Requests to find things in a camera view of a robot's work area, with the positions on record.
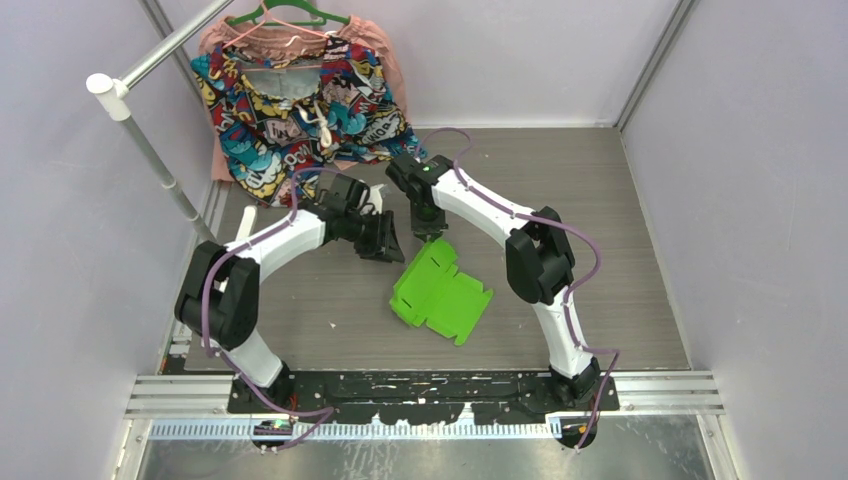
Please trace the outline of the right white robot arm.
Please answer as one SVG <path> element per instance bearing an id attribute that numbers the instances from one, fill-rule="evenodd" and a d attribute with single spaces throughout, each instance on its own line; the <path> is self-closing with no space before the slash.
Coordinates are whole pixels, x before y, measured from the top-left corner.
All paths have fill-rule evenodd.
<path id="1" fill-rule="evenodd" d="M 582 409 L 594 396 L 601 369 L 576 318 L 571 291 L 576 259 L 558 213 L 512 202 L 441 155 L 420 162 L 402 154 L 389 162 L 386 174 L 409 201 L 415 237 L 440 237 L 452 213 L 502 247 L 507 282 L 542 327 L 556 400 L 567 410 Z"/>

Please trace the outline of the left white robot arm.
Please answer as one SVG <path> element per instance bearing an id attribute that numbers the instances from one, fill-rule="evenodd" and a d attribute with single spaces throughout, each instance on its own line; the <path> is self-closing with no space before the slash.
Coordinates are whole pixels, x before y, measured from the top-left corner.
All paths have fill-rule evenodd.
<path id="1" fill-rule="evenodd" d="M 288 367 L 271 352 L 257 323 L 260 286 L 298 256 L 331 241 L 352 244 L 362 259 L 402 263 L 387 185 L 336 175 L 329 188 L 305 198 L 282 220 L 226 245 L 195 248 L 174 306 L 177 320 L 221 351 L 253 384 L 252 398 L 269 413 L 292 397 Z"/>

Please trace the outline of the colorful patterned shirt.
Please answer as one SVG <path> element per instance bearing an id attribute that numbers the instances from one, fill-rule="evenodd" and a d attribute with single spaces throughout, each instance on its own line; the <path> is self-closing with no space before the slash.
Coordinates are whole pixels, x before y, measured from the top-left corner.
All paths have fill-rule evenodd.
<path id="1" fill-rule="evenodd" d="M 264 206 L 313 195 L 317 167 L 421 148 L 393 45 L 372 21 L 307 34 L 227 17 L 202 32 L 190 68 L 215 135 L 212 179 Z"/>

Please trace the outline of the green clothes hanger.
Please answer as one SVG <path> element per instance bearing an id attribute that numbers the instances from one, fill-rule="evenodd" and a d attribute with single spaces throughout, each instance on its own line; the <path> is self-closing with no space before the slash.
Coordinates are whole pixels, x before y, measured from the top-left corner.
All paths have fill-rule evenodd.
<path id="1" fill-rule="evenodd" d="M 249 26 L 282 26 L 288 22 L 297 27 L 325 27 L 329 24 L 349 25 L 351 15 L 331 13 L 322 10 L 317 1 L 306 0 L 264 0 L 247 13 L 228 17 L 225 23 L 230 26 L 247 24 Z"/>

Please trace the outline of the metal clothes rack pole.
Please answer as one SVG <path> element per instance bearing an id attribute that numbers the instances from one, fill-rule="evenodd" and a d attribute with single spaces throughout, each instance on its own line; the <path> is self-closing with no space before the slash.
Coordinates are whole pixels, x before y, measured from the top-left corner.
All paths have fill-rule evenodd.
<path id="1" fill-rule="evenodd" d="M 139 5 L 148 17 L 154 31 L 159 35 L 159 42 L 121 76 L 114 78 L 104 73 L 93 73 L 85 81 L 87 91 L 96 98 L 110 119 L 120 125 L 129 135 L 163 190 L 192 226 L 201 241 L 214 242 L 216 238 L 207 225 L 203 214 L 197 210 L 183 192 L 178 179 L 166 166 L 160 154 L 134 119 L 126 98 L 133 88 L 137 87 L 142 80 L 169 58 L 175 56 L 181 62 L 186 61 L 187 54 L 183 45 L 230 4 L 229 0 L 210 1 L 185 23 L 175 27 L 171 24 L 159 1 L 141 1 Z"/>

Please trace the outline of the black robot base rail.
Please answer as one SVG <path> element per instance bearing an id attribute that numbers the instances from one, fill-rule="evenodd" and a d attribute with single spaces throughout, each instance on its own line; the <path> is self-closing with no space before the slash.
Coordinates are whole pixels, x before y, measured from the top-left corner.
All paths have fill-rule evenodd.
<path id="1" fill-rule="evenodd" d="M 452 424 L 468 409 L 477 425 L 536 424 L 555 412 L 583 417 L 593 407 L 620 407 L 615 384 L 594 383 L 573 398 L 549 371 L 284 371 L 271 387 L 254 393 L 233 381 L 228 412 L 275 413 L 279 408 L 319 412 L 331 421 L 364 425 Z"/>

